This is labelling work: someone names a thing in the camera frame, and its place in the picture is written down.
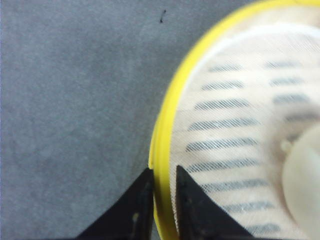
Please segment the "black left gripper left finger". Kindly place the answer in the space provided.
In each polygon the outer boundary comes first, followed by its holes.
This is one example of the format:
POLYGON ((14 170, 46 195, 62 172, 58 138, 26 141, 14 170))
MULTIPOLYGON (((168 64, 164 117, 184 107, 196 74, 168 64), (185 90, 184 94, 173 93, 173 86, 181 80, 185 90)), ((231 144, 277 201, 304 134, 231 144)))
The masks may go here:
POLYGON ((146 168, 77 240, 149 240, 154 213, 154 174, 146 168))

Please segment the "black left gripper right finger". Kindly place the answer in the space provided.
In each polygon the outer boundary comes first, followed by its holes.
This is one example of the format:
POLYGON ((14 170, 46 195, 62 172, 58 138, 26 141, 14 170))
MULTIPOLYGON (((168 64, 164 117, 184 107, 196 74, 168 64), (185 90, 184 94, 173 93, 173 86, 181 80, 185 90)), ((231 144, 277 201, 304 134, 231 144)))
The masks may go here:
POLYGON ((253 236, 220 208, 182 167, 176 167, 176 214, 181 240, 251 240, 253 236))

